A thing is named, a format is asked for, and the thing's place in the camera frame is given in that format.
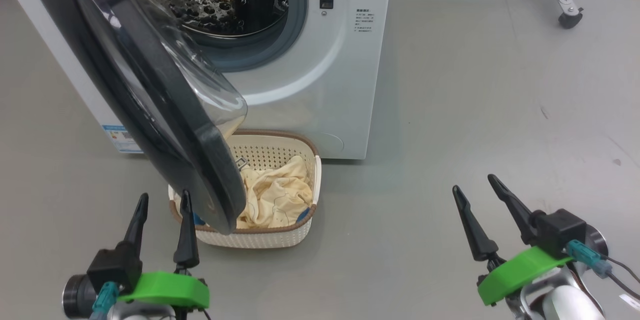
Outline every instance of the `gray floor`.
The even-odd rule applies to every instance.
[[[480,302],[484,264],[450,193],[514,256],[526,247],[490,172],[640,269],[640,5],[577,1],[585,18],[565,31],[554,0],[390,0],[367,159],[325,165],[297,247],[201,246],[212,318],[511,318]],[[178,225],[163,179],[114,150],[16,0],[0,0],[0,24],[0,308],[63,318],[66,279],[115,245],[141,192],[146,270],[172,269]],[[587,284],[609,318],[638,317],[610,281]]]

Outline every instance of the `beige cloth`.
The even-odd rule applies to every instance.
[[[238,217],[238,229],[293,225],[312,204],[307,167],[300,156],[293,156],[276,170],[243,169],[240,175],[246,190],[246,207]]]

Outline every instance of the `beige plastic basket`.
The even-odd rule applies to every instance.
[[[209,226],[196,226],[196,236],[210,245],[243,249],[273,249],[299,244],[309,233],[320,196],[322,162],[316,148],[308,139],[300,135],[279,131],[239,130],[231,135],[227,143],[238,162],[246,162],[247,166],[258,170],[278,169],[293,156],[300,155],[306,165],[308,184],[313,192],[313,204],[304,219],[291,226],[238,229],[231,235],[221,235]],[[169,186],[169,208],[173,217],[181,222],[182,217],[176,209],[175,197],[176,192]]]

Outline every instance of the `basket rim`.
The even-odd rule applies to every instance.
[[[314,144],[308,138],[302,135],[298,135],[297,133],[291,133],[291,132],[285,132],[285,131],[274,131],[274,130],[236,130],[231,135],[231,137],[233,136],[270,136],[270,137],[292,138],[294,140],[302,141],[304,142],[304,144],[309,146],[314,156],[320,156],[320,154],[318,153],[318,149],[314,146]],[[304,224],[306,224],[309,220],[311,220],[311,217],[313,217],[317,207],[318,206],[316,204],[312,204],[311,206],[309,206],[309,213],[307,213],[307,215],[304,216],[302,220],[296,222],[293,225],[283,226],[281,228],[236,229],[231,234],[258,235],[261,233],[280,233],[280,232],[293,231],[295,229],[301,228]],[[176,219],[178,223],[182,224],[183,217],[180,216],[180,213],[178,213],[178,209],[176,209],[176,202],[173,199],[169,200],[169,209],[171,210],[171,214],[173,215],[174,219]],[[196,231],[218,233],[217,231],[215,231],[214,228],[211,228],[208,225],[196,225],[195,228],[196,228]]]
[[[314,212],[316,212],[316,207],[318,207],[316,204],[311,205],[309,207],[309,213],[307,213],[307,215],[304,216],[304,218],[302,220],[296,222],[293,225],[283,226],[281,228],[236,229],[231,234],[234,234],[234,235],[258,235],[258,234],[261,234],[261,233],[279,233],[279,232],[293,231],[295,229],[301,228],[304,224],[306,224],[309,220],[311,220],[311,217],[313,217]],[[176,209],[176,202],[174,200],[169,200],[169,209],[171,210],[171,214],[173,215],[174,219],[178,223],[182,224],[183,223],[183,217],[180,216],[180,214],[178,213],[178,209]],[[205,232],[218,233],[214,228],[210,227],[209,225],[196,225],[195,228],[196,228],[196,231],[205,231]]]

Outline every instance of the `clothes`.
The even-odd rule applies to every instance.
[[[238,229],[293,225],[312,204],[307,167],[300,156],[293,156],[279,169],[246,168],[240,175],[246,190],[246,208],[238,217]]]

